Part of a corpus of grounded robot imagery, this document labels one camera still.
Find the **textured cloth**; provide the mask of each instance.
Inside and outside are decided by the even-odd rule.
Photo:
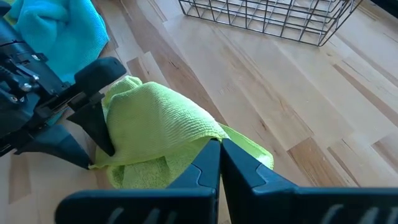
[[[10,5],[12,5],[15,2],[15,0],[3,0],[3,1],[5,1],[6,3],[8,3]],[[4,19],[11,25],[15,25],[15,23],[17,23],[17,21],[15,19],[10,17],[9,12],[7,12],[7,14],[4,16]]]
[[[158,83],[142,84],[126,76],[108,90],[103,101],[115,155],[96,151],[96,164],[109,166],[116,188],[164,188],[194,160],[211,138],[231,138],[238,146],[273,167],[272,155],[204,109]]]
[[[97,59],[109,40],[90,0],[16,0],[9,16],[14,28],[64,82]]]

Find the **blue towel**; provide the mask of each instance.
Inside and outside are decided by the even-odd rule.
[[[49,60],[63,82],[97,59],[109,40],[90,0],[16,0],[9,12],[22,38]]]

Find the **wooden floor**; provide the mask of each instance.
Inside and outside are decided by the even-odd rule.
[[[365,1],[321,48],[184,17],[176,1],[96,0],[131,75],[189,97],[267,148],[299,185],[398,186],[398,20]],[[92,153],[95,145],[64,122]],[[0,158],[0,223],[53,223],[104,171],[44,154]],[[220,223],[229,223],[221,199]]]

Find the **wire basket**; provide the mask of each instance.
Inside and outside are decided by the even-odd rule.
[[[178,0],[185,15],[322,46],[362,0]]]

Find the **screw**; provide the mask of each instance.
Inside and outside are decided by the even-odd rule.
[[[36,56],[36,55],[32,55],[32,58],[34,58],[35,60],[40,60],[40,59],[38,58],[38,56]]]
[[[18,98],[16,98],[15,96],[12,96],[12,97],[11,97],[11,100],[14,101],[14,102],[17,102],[17,101],[18,101]]]
[[[32,85],[30,85],[29,83],[24,83],[24,85],[21,87],[21,90],[31,91],[32,90]]]

